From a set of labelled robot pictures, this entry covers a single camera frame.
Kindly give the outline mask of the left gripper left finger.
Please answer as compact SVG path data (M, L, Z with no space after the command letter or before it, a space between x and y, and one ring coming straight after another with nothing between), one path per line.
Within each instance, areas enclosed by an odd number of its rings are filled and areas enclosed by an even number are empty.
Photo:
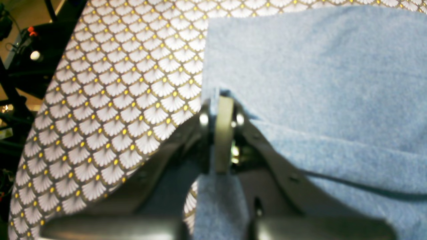
M209 173L210 101L180 125L112 194L76 214L55 217L41 240L190 240L183 205Z

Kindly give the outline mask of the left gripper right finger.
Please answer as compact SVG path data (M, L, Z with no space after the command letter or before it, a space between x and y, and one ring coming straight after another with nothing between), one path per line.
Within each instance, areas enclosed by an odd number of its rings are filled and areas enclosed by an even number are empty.
M278 154L242 106L220 97L217 173L235 174L250 220L246 240L395 240L385 220L368 217L316 187Z

